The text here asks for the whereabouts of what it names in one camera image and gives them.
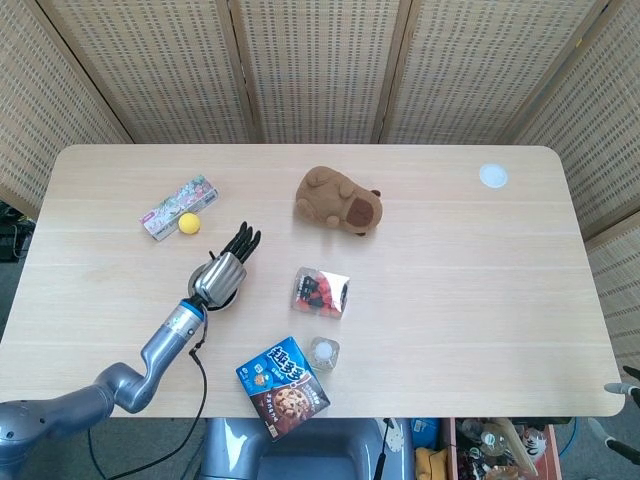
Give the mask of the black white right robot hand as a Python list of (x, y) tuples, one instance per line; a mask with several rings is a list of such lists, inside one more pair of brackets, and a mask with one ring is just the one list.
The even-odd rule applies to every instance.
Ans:
[[(633, 399), (636, 406), (639, 406), (639, 386), (629, 383), (607, 383), (604, 385), (604, 389), (613, 394), (627, 396)], [(631, 446), (617, 440), (613, 436), (609, 435), (602, 425), (593, 417), (587, 418), (587, 423), (595, 435), (595, 437), (605, 445), (606, 448), (614, 451), (618, 455), (629, 460), (631, 463), (639, 464), (639, 451)]]

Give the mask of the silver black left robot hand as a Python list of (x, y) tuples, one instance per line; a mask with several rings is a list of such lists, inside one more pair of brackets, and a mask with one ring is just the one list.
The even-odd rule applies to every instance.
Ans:
[(209, 311), (226, 308), (246, 278), (244, 264), (260, 240), (261, 231), (243, 221), (220, 253), (210, 251), (209, 261), (193, 272), (188, 284), (189, 297)]

